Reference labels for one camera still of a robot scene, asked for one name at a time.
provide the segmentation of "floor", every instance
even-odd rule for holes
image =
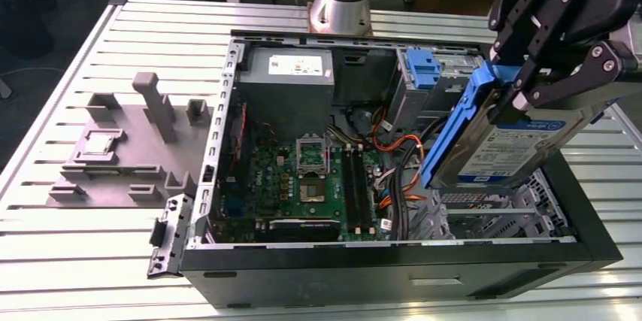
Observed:
[[[302,5],[306,1],[311,0],[279,0],[278,4],[294,5],[298,2]],[[244,0],[244,2],[272,4],[272,0]],[[0,117],[0,170],[13,154],[59,82],[61,71],[73,59],[107,3],[108,0],[57,0],[56,9],[43,16],[48,31],[55,38],[55,49],[45,56],[27,61],[0,48],[0,78],[13,90],[12,96],[7,100],[0,100],[0,114],[4,116]],[[406,9],[402,0],[371,0],[371,7],[390,11]],[[47,69],[4,75],[21,68]],[[635,101],[635,97],[621,99],[619,104],[634,124],[638,128],[642,127],[642,104]]]

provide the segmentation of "power supply label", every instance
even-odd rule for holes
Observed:
[[[323,75],[323,58],[319,56],[271,56],[268,74]]]
[[[459,180],[493,183],[511,177],[565,126],[562,120],[497,125],[463,166]]]

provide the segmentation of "aluminum extrusion table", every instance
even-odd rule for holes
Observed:
[[[380,36],[494,40],[481,17],[374,11],[372,27]],[[89,119],[81,106],[91,94],[115,92],[121,104],[143,104],[131,78],[153,71],[174,105],[191,98],[215,104],[231,29],[304,32],[306,10],[166,0],[107,7],[0,176],[0,319],[637,319],[642,141],[617,106],[571,140],[563,155],[623,261],[510,300],[215,310],[184,278],[145,278],[147,241],[160,209],[45,208],[60,164]]]

